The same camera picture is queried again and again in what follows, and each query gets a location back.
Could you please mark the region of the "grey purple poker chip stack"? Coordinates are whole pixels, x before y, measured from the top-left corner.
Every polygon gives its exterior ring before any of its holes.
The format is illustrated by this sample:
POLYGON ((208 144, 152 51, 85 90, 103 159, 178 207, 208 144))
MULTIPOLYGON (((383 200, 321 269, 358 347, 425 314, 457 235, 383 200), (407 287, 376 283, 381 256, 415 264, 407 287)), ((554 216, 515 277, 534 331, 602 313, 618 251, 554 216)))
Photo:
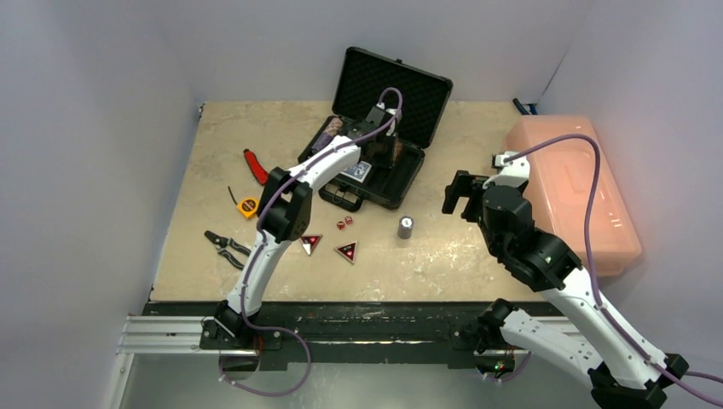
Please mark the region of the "grey purple poker chip stack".
POLYGON ((399 239, 410 239, 414 230, 414 219, 411 216, 402 216, 397 226, 399 239))

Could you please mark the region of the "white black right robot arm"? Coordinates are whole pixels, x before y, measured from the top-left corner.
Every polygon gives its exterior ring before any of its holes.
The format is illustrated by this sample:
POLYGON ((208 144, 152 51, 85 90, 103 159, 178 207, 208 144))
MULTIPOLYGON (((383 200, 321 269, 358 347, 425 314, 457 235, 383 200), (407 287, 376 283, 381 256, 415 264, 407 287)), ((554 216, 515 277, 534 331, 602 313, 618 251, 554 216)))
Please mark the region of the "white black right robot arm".
POLYGON ((662 407, 665 388, 685 375, 688 363, 647 342, 603 295, 593 293, 576 253, 535 226, 523 189, 459 170, 445 188, 442 213, 453 213, 461 198, 468 200, 461 216, 479 226, 489 254, 583 337, 576 340, 499 298, 477 318, 478 352, 503 343, 527 349, 588 387, 601 408, 662 407))

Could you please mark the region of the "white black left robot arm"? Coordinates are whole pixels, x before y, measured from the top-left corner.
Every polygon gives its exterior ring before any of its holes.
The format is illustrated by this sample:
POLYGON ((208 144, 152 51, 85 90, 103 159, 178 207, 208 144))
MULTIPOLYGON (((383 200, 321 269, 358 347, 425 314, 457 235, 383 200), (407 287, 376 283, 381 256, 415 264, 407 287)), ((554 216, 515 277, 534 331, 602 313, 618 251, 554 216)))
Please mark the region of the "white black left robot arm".
POLYGON ((256 242, 248 250, 231 238, 210 231, 205 236, 217 253, 240 270, 240 278, 226 299, 219 303, 214 321, 221 337, 232 348, 249 345, 253 323, 271 275, 289 247, 309 226, 312 198, 334 177, 360 162, 364 150, 374 142, 393 142, 402 109, 377 103, 362 122, 364 132, 334 136, 318 153, 288 170, 273 169, 264 188, 257 219, 256 242))

